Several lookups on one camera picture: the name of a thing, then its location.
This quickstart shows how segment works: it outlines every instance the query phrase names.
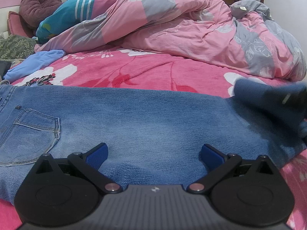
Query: jeans pocket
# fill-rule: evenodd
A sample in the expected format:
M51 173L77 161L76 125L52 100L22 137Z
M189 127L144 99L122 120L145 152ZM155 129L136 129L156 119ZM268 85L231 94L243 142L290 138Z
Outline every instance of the jeans pocket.
M0 133L0 167L34 163L59 140L59 118L17 106Z

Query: pink and gray comforter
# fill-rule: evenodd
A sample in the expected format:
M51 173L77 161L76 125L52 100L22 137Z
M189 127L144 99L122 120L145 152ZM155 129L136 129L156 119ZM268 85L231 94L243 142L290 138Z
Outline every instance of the pink and gray comforter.
M94 3L93 9L99 6L104 4ZM117 0L102 15L36 50L77 53L109 42L264 78L299 81L306 74L298 41L272 20L267 6L254 0L230 7L222 0Z

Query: woman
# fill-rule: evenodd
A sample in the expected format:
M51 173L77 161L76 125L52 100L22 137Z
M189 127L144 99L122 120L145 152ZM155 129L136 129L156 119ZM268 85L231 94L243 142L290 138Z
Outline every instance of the woman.
M61 4L62 0L21 0L19 14L30 28L37 29Z

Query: jeans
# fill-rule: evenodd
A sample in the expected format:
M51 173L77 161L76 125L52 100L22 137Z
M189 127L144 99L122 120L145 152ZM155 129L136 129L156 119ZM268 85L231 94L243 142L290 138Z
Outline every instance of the jeans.
M183 184L207 173L203 144L281 168L304 142L233 98L188 92L0 85L0 198L13 203L42 153L65 158L101 142L99 171L128 184Z

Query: black object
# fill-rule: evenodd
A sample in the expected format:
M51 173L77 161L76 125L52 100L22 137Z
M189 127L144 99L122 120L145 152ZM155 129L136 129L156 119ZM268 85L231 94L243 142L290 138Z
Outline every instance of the black object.
M11 68L12 63L4 60L0 60L0 77L3 80L4 75L7 74L7 71Z
M19 230L289 229L294 198L267 156L242 160L205 144L201 158L213 170L187 191L181 185L129 185L122 191L96 170L99 165L93 167L97 159L88 162L105 147L66 159L43 154L15 197L24 222Z

